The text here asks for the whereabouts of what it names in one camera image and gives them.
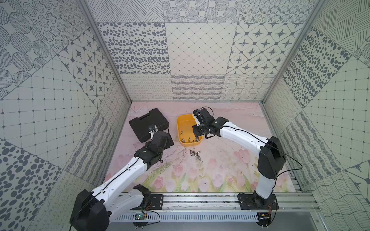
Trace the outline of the yellow plastic storage box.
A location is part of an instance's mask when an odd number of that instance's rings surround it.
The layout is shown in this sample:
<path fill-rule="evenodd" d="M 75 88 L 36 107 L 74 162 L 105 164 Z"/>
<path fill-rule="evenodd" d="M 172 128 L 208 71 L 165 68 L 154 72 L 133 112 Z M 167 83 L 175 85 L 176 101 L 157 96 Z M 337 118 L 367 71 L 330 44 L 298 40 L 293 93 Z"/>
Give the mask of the yellow plastic storage box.
<path fill-rule="evenodd" d="M 180 115 L 177 118 L 177 133 L 180 144 L 184 147 L 199 145 L 202 137 L 196 137 L 193 132 L 193 126 L 196 121 L 192 114 Z"/>

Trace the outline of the pile of silver bits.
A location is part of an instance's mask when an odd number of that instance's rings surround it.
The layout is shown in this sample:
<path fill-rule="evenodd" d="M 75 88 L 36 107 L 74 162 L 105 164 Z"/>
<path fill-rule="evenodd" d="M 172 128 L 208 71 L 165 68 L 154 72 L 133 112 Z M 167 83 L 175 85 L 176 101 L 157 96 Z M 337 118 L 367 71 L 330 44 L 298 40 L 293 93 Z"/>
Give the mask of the pile of silver bits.
<path fill-rule="evenodd" d="M 201 151 L 195 151 L 195 150 L 190 149 L 190 156 L 195 157 L 199 161 L 201 161 L 201 157 L 199 155 L 200 153 L 201 153 Z"/>

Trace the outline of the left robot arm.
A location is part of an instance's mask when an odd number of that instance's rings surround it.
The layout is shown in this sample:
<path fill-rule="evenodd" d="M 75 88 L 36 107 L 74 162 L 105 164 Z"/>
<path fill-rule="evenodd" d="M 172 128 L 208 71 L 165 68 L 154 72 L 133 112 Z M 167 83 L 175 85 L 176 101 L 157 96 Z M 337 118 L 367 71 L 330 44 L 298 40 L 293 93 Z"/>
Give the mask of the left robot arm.
<path fill-rule="evenodd" d="M 162 161 L 163 151 L 173 146 L 169 133 L 157 131 L 137 150 L 129 163 L 107 182 L 92 191 L 81 191 L 75 200 L 70 218 L 70 228 L 77 231 L 105 231 L 120 215 L 133 209 L 145 209 L 149 205 L 150 190 L 137 185 L 121 195 L 131 183 Z"/>

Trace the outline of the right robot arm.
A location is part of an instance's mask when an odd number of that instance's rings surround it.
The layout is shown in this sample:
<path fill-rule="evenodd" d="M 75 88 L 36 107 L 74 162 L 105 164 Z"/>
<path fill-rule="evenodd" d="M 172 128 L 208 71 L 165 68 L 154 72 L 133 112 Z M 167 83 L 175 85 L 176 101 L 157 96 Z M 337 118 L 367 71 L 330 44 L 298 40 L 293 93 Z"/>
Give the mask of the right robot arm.
<path fill-rule="evenodd" d="M 278 138 L 261 137 L 243 130 L 224 117 L 214 118 L 206 107 L 196 109 L 192 113 L 196 125 L 192 126 L 196 137 L 205 139 L 221 137 L 229 139 L 254 153 L 258 158 L 257 169 L 260 173 L 252 201 L 265 204 L 272 195 L 279 172 L 285 165 L 286 154 Z"/>

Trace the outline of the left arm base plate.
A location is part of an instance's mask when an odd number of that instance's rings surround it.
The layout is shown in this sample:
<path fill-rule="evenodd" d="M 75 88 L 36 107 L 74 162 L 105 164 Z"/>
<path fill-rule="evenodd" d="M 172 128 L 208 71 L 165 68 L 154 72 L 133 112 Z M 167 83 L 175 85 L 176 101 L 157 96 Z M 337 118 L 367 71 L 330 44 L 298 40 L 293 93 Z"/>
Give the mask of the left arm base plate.
<path fill-rule="evenodd" d="M 131 210 L 162 210 L 163 200 L 163 194 L 151 194 L 144 197 L 144 201 L 139 207 L 132 208 Z"/>

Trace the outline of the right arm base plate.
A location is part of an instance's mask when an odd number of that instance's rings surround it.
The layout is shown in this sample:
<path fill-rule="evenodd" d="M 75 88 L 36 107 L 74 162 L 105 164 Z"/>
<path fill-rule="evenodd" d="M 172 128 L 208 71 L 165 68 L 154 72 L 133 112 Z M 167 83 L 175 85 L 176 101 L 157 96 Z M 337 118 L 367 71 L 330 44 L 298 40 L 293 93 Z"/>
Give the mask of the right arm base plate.
<path fill-rule="evenodd" d="M 239 193 L 237 199 L 241 210 L 277 210 L 279 205 L 276 196 L 272 193 L 268 199 L 264 199 L 257 195 Z"/>

